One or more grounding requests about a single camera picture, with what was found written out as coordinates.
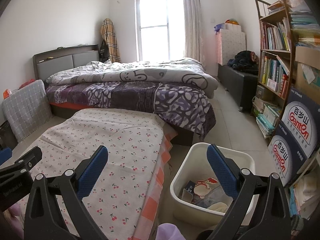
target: window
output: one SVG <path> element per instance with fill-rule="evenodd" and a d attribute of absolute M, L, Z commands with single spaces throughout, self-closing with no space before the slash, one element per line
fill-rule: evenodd
<path fill-rule="evenodd" d="M 184 56 L 183 0 L 136 0 L 138 58 L 177 60 Z"/>

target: purple patterned blanket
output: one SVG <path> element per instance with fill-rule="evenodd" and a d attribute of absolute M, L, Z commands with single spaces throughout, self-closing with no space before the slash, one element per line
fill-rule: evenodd
<path fill-rule="evenodd" d="M 72 103 L 97 108 L 122 108 L 155 113 L 164 121 L 204 138 L 216 124 L 204 92 L 195 85 L 153 82 L 103 82 L 52 85 L 50 103 Z"/>

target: wooden bookshelf frame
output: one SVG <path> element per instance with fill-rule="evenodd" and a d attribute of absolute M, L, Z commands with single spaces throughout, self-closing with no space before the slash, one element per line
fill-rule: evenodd
<path fill-rule="evenodd" d="M 266 1 L 263 1 L 263 0 L 255 0 L 256 6 L 257 6 L 257 11 L 258 11 L 259 29 L 260 29 L 260 63 L 259 63 L 258 78 L 260 78 L 260 74 L 261 74 L 261 61 L 262 61 L 261 58 L 262 58 L 262 53 L 263 52 L 268 52 L 268 53 L 272 53 L 272 54 L 275 54 L 275 55 L 279 55 L 280 57 L 287 58 L 287 59 L 290 60 L 290 74 L 289 74 L 289 77 L 288 77 L 289 84 L 288 84 L 288 89 L 287 89 L 286 95 L 284 97 L 282 97 L 277 92 L 275 92 L 272 89 L 270 89 L 269 87 L 267 87 L 260 80 L 258 81 L 258 85 L 262 85 L 263 87 L 267 88 L 268 90 L 270 90 L 271 92 L 276 94 L 276 96 L 279 98 L 279 100 L 281 100 L 283 102 L 282 103 L 281 114 L 280 114 L 280 117 L 279 117 L 278 122 L 276 123 L 275 127 L 278 126 L 279 121 L 281 120 L 281 118 L 283 116 L 283 112 L 284 112 L 285 106 L 287 104 L 287 99 L 288 99 L 289 92 L 290 92 L 290 87 L 291 87 L 291 84 L 292 84 L 292 77 L 293 77 L 293 73 L 294 73 L 294 61 L 295 61 L 294 36 L 293 36 L 293 32 L 292 32 L 291 16 L 289 14 L 289 5 L 287 3 L 287 0 L 282 0 L 282 1 L 283 1 L 283 4 L 284 4 L 284 9 L 276 11 L 276 12 L 271 13 L 271 14 L 267 14 L 266 10 L 268 11 L 268 8 L 266 8 L 266 7 L 268 7 L 271 4 L 266 2 Z M 260 4 L 262 4 L 262 6 L 263 6 L 264 15 L 261 14 Z M 287 51 L 287 50 L 263 49 L 262 48 L 262 35 L 263 35 L 263 32 L 261 30 L 261 22 L 264 22 L 264 23 L 267 23 L 267 24 L 276 25 L 277 22 L 282 22 L 284 17 L 287 17 L 287 19 L 289 21 L 289 26 L 290 26 L 290 47 L 291 47 L 291 50 Z"/>

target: white trash bin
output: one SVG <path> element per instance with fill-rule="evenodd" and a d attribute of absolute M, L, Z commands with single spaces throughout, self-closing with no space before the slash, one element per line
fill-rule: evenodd
<path fill-rule="evenodd" d="M 173 211 L 174 217 L 202 228 L 217 225 L 224 216 L 224 213 L 187 203 L 178 197 L 181 197 L 183 188 L 190 180 L 197 182 L 198 180 L 204 180 L 210 177 L 217 178 L 207 160 L 207 148 L 209 145 L 209 143 L 197 143 L 191 147 L 170 185 L 170 194 L 176 201 Z M 233 159 L 239 168 L 247 168 L 255 174 L 255 163 L 250 155 L 219 146 L 218 148 L 226 158 Z M 229 207 L 232 203 L 232 198 L 226 196 L 224 203 Z M 252 207 L 253 198 L 247 214 L 251 211 Z"/>

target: silver bolt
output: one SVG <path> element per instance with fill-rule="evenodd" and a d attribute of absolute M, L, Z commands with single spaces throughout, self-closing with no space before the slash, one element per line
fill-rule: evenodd
<path fill-rule="evenodd" d="M 276 174 L 276 173 L 272 173 L 272 177 L 273 177 L 274 179 L 279 179 L 279 175 Z"/>
<path fill-rule="evenodd" d="M 73 174 L 73 170 L 67 170 L 64 174 L 66 176 L 71 176 Z"/>
<path fill-rule="evenodd" d="M 37 180 L 41 180 L 42 178 L 43 178 L 43 174 L 41 174 L 41 173 L 36 176 Z"/>
<path fill-rule="evenodd" d="M 247 175 L 247 176 L 250 174 L 250 171 L 248 169 L 242 169 L 241 172 L 243 175 Z"/>

